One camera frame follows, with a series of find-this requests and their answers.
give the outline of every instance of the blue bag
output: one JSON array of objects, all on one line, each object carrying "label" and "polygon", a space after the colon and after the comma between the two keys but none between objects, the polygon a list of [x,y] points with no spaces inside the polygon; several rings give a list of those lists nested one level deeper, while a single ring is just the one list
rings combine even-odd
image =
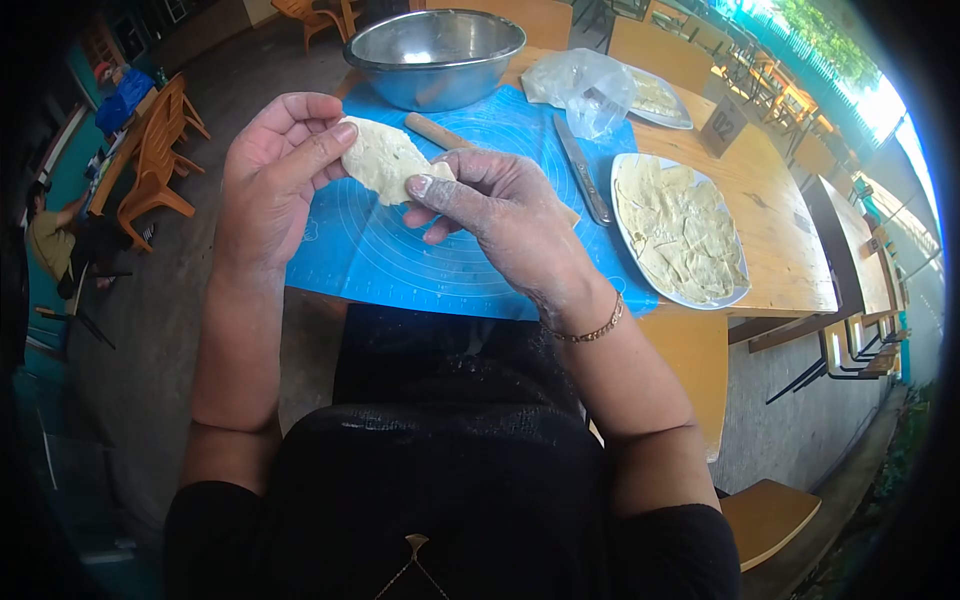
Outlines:
[{"label": "blue bag", "polygon": [[140,104],[140,101],[153,86],[154,80],[145,73],[136,69],[127,71],[127,74],[120,80],[120,84],[117,85],[116,92],[106,98],[97,109],[97,117],[94,123],[104,135],[116,132],[127,122],[127,119],[136,109],[136,105]]}]

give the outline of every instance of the hand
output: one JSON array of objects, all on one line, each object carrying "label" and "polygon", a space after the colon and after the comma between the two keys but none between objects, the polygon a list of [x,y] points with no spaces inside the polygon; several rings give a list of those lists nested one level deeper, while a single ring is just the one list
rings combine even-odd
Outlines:
[{"label": "hand", "polygon": [[283,94],[236,136],[224,165],[214,265],[235,274],[282,271],[303,237],[313,194],[347,176],[340,156],[356,126],[340,100]]},{"label": "hand", "polygon": [[407,227],[419,228],[443,215],[423,235],[427,244],[465,228],[494,268],[537,305],[548,324],[584,299],[590,284],[602,276],[537,163],[488,150],[454,150],[434,162],[440,160],[459,181],[426,175],[408,179],[407,193],[417,204],[403,215]]}]

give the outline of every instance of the sneaker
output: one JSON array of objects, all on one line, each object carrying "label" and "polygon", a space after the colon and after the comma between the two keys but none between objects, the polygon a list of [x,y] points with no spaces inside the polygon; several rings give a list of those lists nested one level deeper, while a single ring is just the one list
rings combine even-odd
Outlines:
[{"label": "sneaker", "polygon": [[156,235],[156,223],[151,224],[148,228],[144,229],[142,233],[140,233],[140,237],[142,237],[143,241],[148,244],[150,243],[150,239],[155,235]]}]

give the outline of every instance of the person's left hand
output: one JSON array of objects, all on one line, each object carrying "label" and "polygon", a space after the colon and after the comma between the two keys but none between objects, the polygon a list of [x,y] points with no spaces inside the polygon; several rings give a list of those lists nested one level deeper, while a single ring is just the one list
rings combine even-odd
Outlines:
[{"label": "person's left hand", "polygon": [[347,176],[340,156],[356,139],[337,124],[343,105],[316,92],[283,94],[227,151],[214,268],[235,275],[282,271],[303,237],[313,194]]}]

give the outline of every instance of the number 02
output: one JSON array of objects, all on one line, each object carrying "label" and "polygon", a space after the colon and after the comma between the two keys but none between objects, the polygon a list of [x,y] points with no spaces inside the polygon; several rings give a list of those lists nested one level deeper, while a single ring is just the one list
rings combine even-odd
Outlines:
[{"label": "number 02", "polygon": [[713,130],[720,141],[727,141],[727,135],[733,131],[733,121],[727,117],[726,112],[717,113],[717,116],[713,119]]}]

